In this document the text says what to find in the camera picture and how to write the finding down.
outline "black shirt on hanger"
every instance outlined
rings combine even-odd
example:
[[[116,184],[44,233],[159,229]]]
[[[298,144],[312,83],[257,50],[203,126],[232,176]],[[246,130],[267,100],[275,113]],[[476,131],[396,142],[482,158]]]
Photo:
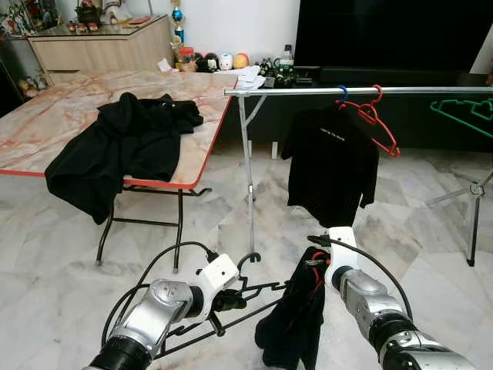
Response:
[[[281,156],[293,157],[287,205],[305,207],[323,227],[352,226],[358,204],[374,201],[378,149],[346,111],[298,113]]]

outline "television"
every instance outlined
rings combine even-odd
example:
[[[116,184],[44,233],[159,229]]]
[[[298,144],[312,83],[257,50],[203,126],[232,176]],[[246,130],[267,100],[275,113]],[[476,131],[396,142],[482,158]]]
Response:
[[[491,0],[300,0],[295,66],[353,76],[468,72],[492,23]]]

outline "marble-pattern tabletop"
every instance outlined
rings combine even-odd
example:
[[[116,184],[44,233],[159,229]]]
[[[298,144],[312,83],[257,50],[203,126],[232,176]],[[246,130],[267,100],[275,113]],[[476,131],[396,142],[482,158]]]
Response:
[[[203,125],[182,135],[178,166],[169,183],[130,177],[125,182],[193,189],[226,112],[229,97],[223,91],[235,84],[236,76],[213,73],[80,72],[0,119],[0,174],[42,177],[67,142],[96,120],[98,106],[117,101],[124,92],[139,99],[169,93],[174,100],[193,100]]]

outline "marble floor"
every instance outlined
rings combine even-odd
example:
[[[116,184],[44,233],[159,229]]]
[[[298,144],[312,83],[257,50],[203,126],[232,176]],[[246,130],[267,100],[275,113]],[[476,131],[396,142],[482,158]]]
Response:
[[[270,149],[254,147],[258,264],[246,264],[253,283],[288,279],[309,246],[308,234],[324,232],[300,207],[287,207],[289,161],[270,160]],[[493,364],[493,185],[481,201],[476,267],[465,262],[468,196],[427,207],[425,202],[466,187],[493,167],[486,153],[403,150],[398,159],[381,156],[375,202],[359,209],[354,230],[359,246],[399,278],[419,328],[466,355],[479,370]],[[201,187],[213,192],[185,199],[184,241],[201,241],[238,261],[248,252],[247,204],[242,152],[218,143]],[[157,220],[176,218],[176,199],[124,193],[116,214]],[[174,229],[114,224],[103,255],[94,258],[102,226],[55,198],[43,179],[0,177],[0,368],[81,369],[99,350],[102,326],[112,305],[135,283],[153,256],[174,242]],[[194,247],[182,249],[180,272],[172,255],[150,278],[189,279],[205,263]],[[370,262],[361,266],[389,281]],[[264,292],[245,310],[278,297]],[[261,369],[262,351],[253,333],[263,313],[191,348],[153,369]],[[223,322],[239,312],[220,314]],[[340,298],[327,290],[317,368],[376,370],[377,357],[361,337]],[[210,330],[201,325],[194,335]],[[192,338],[173,337],[167,348]]]

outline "red clothes hanger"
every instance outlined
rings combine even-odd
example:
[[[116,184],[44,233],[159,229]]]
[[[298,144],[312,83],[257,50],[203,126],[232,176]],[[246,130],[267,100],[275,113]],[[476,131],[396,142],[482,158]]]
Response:
[[[374,107],[375,104],[379,103],[382,100],[382,96],[384,95],[382,92],[382,88],[379,85],[373,85],[372,87],[378,90],[378,97],[374,100],[371,100],[370,103],[356,104],[348,101],[347,99],[344,99],[342,101],[336,100],[336,104],[339,104],[339,109],[345,108],[347,104],[349,104],[350,106],[355,106],[357,108],[357,114],[359,117],[364,119],[372,126],[375,126],[377,123],[379,126],[382,126],[385,132],[387,133],[389,139],[391,140],[391,145],[386,146],[380,143],[379,141],[377,141],[376,139],[374,139],[373,137],[371,139],[384,152],[388,153],[389,156],[393,156],[394,158],[397,158],[398,156],[401,155],[401,150],[397,147],[397,141],[395,140],[394,135],[392,135],[392,132],[388,129],[385,123],[383,123],[382,120],[378,118],[377,110]]]

